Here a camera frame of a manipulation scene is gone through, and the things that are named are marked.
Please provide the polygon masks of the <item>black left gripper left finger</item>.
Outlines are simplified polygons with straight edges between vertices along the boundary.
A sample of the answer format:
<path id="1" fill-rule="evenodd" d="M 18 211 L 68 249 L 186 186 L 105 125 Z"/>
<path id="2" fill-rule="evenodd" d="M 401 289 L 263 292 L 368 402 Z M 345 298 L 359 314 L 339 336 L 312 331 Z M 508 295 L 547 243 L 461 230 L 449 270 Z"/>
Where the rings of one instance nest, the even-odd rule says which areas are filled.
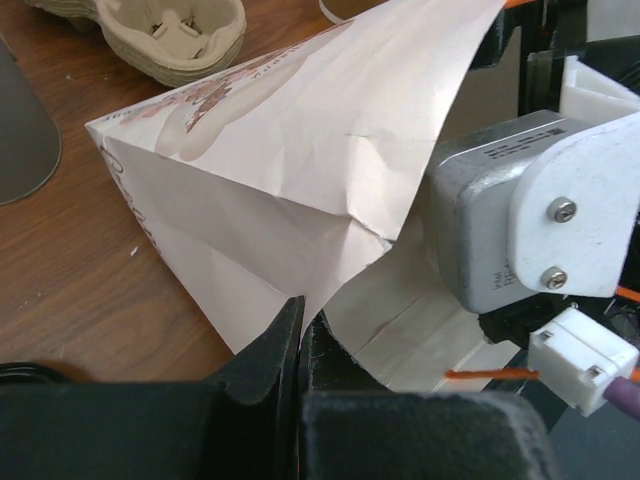
<path id="1" fill-rule="evenodd" d="M 291 479 L 295 470 L 299 340 L 305 301 L 287 300 L 269 327 L 207 381 L 201 479 Z"/>

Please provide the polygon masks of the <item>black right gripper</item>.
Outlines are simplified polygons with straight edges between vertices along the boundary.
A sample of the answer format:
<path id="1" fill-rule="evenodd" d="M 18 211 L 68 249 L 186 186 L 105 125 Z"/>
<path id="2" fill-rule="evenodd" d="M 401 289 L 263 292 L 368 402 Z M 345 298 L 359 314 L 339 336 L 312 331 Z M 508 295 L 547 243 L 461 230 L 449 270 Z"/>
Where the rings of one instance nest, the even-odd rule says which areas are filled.
<path id="1" fill-rule="evenodd" d="M 563 85 L 577 77 L 572 60 L 588 67 L 585 90 L 639 99 L 639 3 L 637 1 L 507 1 L 485 35 L 473 70 L 498 65 L 515 30 L 520 31 L 521 115 L 561 110 Z"/>

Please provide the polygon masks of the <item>cream paper takeout bag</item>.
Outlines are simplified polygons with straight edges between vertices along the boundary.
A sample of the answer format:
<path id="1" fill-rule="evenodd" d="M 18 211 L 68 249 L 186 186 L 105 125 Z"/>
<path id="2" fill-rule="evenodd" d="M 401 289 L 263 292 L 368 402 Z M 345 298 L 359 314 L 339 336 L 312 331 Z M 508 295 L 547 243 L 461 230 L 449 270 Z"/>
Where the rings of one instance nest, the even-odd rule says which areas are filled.
<path id="1" fill-rule="evenodd" d="M 132 213 L 233 352 L 292 297 L 396 391 L 501 368 L 414 206 L 499 1 L 391 1 L 93 120 Z"/>

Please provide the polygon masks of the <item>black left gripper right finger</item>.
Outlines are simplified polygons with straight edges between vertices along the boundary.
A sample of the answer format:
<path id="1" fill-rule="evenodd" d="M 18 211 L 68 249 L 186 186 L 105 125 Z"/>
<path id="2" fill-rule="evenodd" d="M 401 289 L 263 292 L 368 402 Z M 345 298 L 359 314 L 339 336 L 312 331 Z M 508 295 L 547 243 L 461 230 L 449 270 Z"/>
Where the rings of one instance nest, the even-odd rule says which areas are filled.
<path id="1" fill-rule="evenodd" d="M 367 373 L 318 315 L 302 339 L 300 462 L 304 479 L 390 479 L 395 395 Z"/>

